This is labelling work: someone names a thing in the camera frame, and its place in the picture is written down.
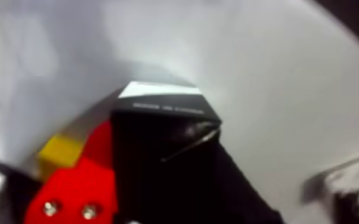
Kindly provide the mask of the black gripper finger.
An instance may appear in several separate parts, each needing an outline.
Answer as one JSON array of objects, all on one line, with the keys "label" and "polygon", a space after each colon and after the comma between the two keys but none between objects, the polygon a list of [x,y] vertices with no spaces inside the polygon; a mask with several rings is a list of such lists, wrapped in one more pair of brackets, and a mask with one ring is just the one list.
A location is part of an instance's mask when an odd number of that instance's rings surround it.
[{"label": "black gripper finger", "polygon": [[199,223],[283,223],[281,214],[259,195],[225,148],[217,127],[199,136]]}]

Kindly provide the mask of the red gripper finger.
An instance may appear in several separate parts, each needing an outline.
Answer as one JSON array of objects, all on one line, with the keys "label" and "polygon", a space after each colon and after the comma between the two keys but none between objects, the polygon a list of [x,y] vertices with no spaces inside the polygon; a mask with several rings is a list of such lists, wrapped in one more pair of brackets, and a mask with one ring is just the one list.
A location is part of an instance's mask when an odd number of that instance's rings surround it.
[{"label": "red gripper finger", "polygon": [[25,223],[113,223],[118,212],[112,126],[101,122],[85,139],[54,135],[38,153],[43,184]]}]

